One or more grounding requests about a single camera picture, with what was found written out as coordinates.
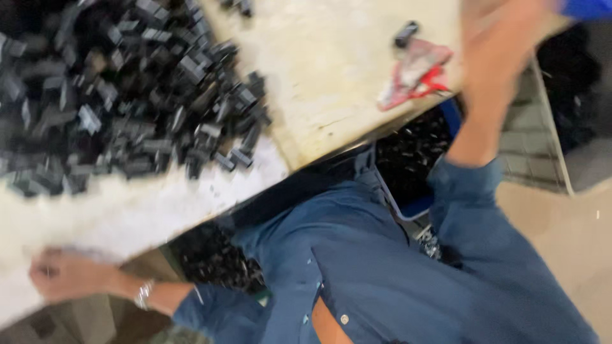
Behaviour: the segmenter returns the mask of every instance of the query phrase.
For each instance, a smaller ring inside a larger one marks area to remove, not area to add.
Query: blue denim shirt
[[[467,169],[440,160],[430,217],[463,267],[406,243],[378,197],[342,182],[234,238],[261,265],[265,307],[198,285],[174,314],[218,344],[319,343],[319,296],[355,343],[595,343],[597,336],[529,242],[495,203],[496,162]]]

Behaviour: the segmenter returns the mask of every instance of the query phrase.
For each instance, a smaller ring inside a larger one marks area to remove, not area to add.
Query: silver bracelet
[[[151,295],[151,291],[153,290],[154,286],[155,280],[152,279],[146,281],[143,286],[140,287],[138,295],[136,295],[136,298],[134,298],[134,303],[138,308],[142,310],[149,310],[149,304],[147,303],[147,300],[149,300],[149,296]]]

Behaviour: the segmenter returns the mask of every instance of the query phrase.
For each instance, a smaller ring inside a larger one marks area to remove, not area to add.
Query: dirty table surface
[[[217,0],[202,3],[218,38],[241,48],[239,70],[267,78],[274,123],[272,139],[258,144],[259,167],[231,174],[210,167],[195,186],[183,171],[129,183],[111,176],[96,179],[86,195],[53,200],[24,201],[0,190],[0,293],[10,295],[0,327],[42,305],[27,278],[41,246],[93,247],[127,259],[442,101],[428,97],[386,113],[376,107],[396,62],[392,37],[406,21],[421,24],[420,38],[453,49],[446,70],[451,89],[459,88],[458,0],[253,0],[250,20],[221,10]]]

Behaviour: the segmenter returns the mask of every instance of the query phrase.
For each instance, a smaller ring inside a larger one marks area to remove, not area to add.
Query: floor
[[[502,183],[498,202],[602,343],[612,343],[612,182],[573,198]]]

